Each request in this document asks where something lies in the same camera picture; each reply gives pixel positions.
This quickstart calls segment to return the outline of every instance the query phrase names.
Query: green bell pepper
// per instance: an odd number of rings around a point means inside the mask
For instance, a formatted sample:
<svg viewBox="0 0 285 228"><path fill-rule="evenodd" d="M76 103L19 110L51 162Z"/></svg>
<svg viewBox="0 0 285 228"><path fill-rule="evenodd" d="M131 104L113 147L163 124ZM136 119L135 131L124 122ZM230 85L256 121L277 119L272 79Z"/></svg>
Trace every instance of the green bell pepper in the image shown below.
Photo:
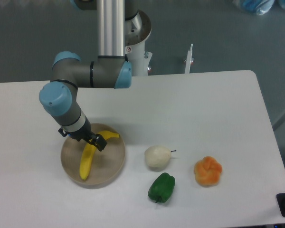
<svg viewBox="0 0 285 228"><path fill-rule="evenodd" d="M175 178L164 172L151 185L148 196L155 203L165 203L172 195L174 186Z"/></svg>

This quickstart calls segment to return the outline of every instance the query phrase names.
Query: white pear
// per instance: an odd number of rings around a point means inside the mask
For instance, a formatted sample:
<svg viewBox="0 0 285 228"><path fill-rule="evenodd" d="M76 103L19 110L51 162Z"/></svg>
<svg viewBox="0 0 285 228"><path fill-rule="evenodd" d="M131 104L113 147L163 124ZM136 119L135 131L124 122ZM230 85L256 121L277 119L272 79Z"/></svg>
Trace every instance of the white pear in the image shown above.
<svg viewBox="0 0 285 228"><path fill-rule="evenodd" d="M144 152L144 156L148 166L162 168L169 162L171 150L161 145L151 146Z"/></svg>

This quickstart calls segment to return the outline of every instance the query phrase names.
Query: round wooden tray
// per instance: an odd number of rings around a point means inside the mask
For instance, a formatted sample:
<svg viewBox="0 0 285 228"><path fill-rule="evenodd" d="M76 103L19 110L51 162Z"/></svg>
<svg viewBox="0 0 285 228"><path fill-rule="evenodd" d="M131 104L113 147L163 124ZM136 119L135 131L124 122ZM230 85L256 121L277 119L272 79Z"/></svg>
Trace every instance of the round wooden tray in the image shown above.
<svg viewBox="0 0 285 228"><path fill-rule="evenodd" d="M104 124L91 124L91 131L108 130L118 133L112 127ZM78 185L85 188L102 187L110 183L124 165L125 145L120 135L119 138L107 140L105 149L101 152L96 150L92 160L90 174L86 180L82 180L79 175L81 155L86 142L80 142L68 137L61 150L61 164L68 176Z"/></svg>

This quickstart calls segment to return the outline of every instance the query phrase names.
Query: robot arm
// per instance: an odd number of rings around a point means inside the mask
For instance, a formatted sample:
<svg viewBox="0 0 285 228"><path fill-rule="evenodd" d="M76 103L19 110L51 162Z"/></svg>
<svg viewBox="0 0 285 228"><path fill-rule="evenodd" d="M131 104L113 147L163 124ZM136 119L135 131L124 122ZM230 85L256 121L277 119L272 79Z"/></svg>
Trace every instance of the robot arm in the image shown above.
<svg viewBox="0 0 285 228"><path fill-rule="evenodd" d="M92 1L74 0L81 8L90 8ZM106 146L105 139L91 132L90 122L76 102L79 87L129 88L132 65L124 54L124 0L97 0L98 60L81 63L78 55L59 53L54 61L53 77L39 93L45 110L61 126L64 137L85 140L99 151Z"/></svg>

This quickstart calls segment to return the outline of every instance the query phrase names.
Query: banana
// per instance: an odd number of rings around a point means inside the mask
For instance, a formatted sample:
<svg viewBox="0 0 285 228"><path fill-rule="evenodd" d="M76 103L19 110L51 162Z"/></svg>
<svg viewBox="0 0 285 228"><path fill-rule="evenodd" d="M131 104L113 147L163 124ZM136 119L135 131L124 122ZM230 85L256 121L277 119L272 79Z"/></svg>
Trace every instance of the banana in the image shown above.
<svg viewBox="0 0 285 228"><path fill-rule="evenodd" d="M113 133L110 131L100 131L98 134L102 135L105 140L108 140L110 138L119 138L118 133ZM91 170L91 165L92 165L92 159L94 156L94 153L96 151L96 147L91 145L91 144L86 144L84 151L82 152L81 155L81 162L80 162L80 167L79 167L79 174L81 179L84 181L87 179L90 170Z"/></svg>

